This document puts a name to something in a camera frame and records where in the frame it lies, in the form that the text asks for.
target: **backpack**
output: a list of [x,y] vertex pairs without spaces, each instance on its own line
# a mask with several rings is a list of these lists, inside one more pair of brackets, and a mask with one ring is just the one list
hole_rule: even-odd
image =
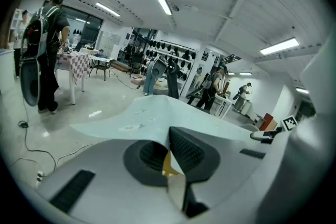
[[46,52],[47,41],[52,39],[48,30],[55,24],[57,16],[54,16],[54,20],[50,25],[48,18],[57,10],[59,10],[58,7],[52,7],[44,13],[44,7],[42,7],[32,16],[22,38],[22,44],[25,41],[27,42],[27,51],[25,52],[24,58],[39,57]]
[[233,100],[236,100],[242,93],[243,93],[243,89],[246,85],[243,85],[239,88],[238,93],[233,97]]
[[214,73],[209,74],[209,75],[207,76],[207,78],[205,79],[205,81],[204,81],[204,85],[203,85],[202,88],[203,88],[203,89],[206,89],[206,90],[210,89],[211,86],[212,86],[213,80],[214,80]]

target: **man with cap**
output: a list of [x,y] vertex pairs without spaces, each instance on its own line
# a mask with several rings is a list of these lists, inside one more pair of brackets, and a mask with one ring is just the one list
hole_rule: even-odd
[[[43,14],[49,14],[49,17],[47,17],[49,28],[47,36],[47,53],[38,58],[41,66],[41,92],[37,105],[38,112],[40,113],[45,112],[48,109],[51,113],[55,114],[58,106],[54,97],[54,93],[58,88],[54,69],[57,59],[57,51],[60,46],[65,45],[70,32],[67,15],[60,9],[62,3],[63,0],[50,0],[49,3],[43,7]],[[58,39],[59,32],[61,32],[61,40]]]
[[201,108],[203,104],[205,110],[209,110],[212,107],[212,104],[215,101],[216,93],[218,95],[222,94],[222,90],[225,87],[225,75],[227,74],[227,67],[225,65],[221,65],[217,68],[216,72],[210,75],[212,79],[211,86],[208,89],[203,90],[202,99],[197,103],[197,107]]
[[239,91],[238,91],[238,95],[239,95],[239,97],[238,97],[238,99],[237,99],[237,101],[236,101],[236,103],[235,103],[235,105],[234,105],[234,109],[235,110],[237,110],[237,111],[240,111],[241,110],[241,108],[243,107],[243,105],[244,105],[244,101],[245,101],[245,96],[247,95],[247,94],[250,94],[248,91],[247,91],[247,87],[251,87],[252,86],[252,84],[251,84],[251,82],[249,82],[249,83],[247,83],[246,85],[243,85],[243,86],[241,86],[240,88],[239,88]]

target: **black pants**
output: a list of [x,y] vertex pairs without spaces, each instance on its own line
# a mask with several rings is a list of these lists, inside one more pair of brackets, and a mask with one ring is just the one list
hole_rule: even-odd
[[40,99],[38,101],[38,109],[43,110],[47,108],[50,111],[57,109],[57,102],[55,102],[54,93],[58,88],[57,80],[55,78],[54,69],[56,65],[57,52],[49,52],[38,58],[41,67],[40,76]]
[[210,111],[212,104],[215,101],[215,94],[216,94],[216,90],[212,87],[208,90],[204,90],[202,94],[202,99],[199,100],[196,106],[198,108],[201,108],[203,104],[205,103],[204,109]]
[[21,49],[14,49],[15,75],[20,76]]

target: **checkered tablecloth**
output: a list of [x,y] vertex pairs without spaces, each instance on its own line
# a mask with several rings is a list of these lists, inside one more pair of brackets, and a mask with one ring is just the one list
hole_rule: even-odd
[[74,82],[77,84],[77,79],[86,77],[90,71],[90,59],[88,54],[82,54],[81,52],[73,51],[70,54],[57,53],[57,60],[69,61]]

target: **window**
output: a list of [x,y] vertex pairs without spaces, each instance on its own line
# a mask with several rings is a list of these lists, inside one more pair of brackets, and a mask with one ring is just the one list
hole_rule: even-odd
[[80,35],[80,41],[87,44],[92,44],[97,40],[100,27],[103,23],[102,19],[96,16],[90,15],[86,12],[82,12],[75,8],[68,6],[62,6],[62,10],[67,14],[68,22],[70,25],[69,41],[70,44],[73,41],[74,34],[78,32]]

